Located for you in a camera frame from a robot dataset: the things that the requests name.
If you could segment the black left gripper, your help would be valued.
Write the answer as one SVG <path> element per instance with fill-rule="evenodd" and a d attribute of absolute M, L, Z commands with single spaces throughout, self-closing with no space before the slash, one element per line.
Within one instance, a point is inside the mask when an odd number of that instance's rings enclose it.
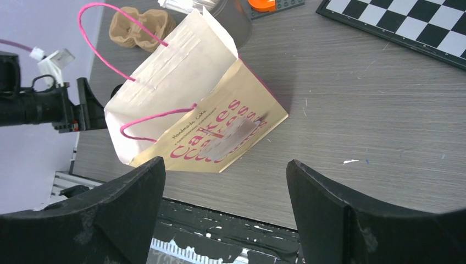
<path fill-rule="evenodd" d="M 69 83 L 59 84 L 51 74 L 35 77 L 31 86 L 20 84 L 19 56 L 1 52 L 1 127 L 48 124 L 59 133 L 106 129 L 104 107 L 86 78 L 78 78 L 80 104 L 69 100 Z"/>

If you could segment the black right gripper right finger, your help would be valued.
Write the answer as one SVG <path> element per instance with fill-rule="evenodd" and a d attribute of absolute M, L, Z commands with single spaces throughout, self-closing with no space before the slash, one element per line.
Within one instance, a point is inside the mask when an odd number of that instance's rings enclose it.
<path fill-rule="evenodd" d="M 286 180 L 306 263 L 465 263 L 465 210 L 370 197 L 294 159 Z"/>

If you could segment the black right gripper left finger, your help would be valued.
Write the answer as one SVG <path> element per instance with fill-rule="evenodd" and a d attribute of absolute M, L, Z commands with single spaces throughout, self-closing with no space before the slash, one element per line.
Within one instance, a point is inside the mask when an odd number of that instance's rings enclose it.
<path fill-rule="evenodd" d="M 156 157 L 40 211 L 1 215 L 1 263 L 145 263 L 165 177 Z"/>

